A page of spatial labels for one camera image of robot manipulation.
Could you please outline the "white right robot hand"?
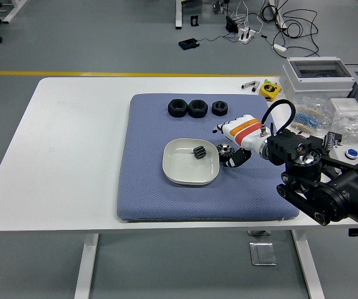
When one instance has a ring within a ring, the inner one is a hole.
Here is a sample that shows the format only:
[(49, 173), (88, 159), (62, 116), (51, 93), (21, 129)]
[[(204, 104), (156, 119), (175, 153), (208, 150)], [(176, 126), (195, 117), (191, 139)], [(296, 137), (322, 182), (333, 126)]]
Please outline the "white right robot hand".
[(225, 167), (236, 168), (250, 159), (256, 152), (261, 158), (268, 159), (267, 138), (271, 131), (264, 123), (251, 115), (244, 115), (235, 120), (217, 125), (213, 133), (221, 132), (226, 138), (240, 147), (234, 150), (230, 145), (219, 144), (219, 159)]

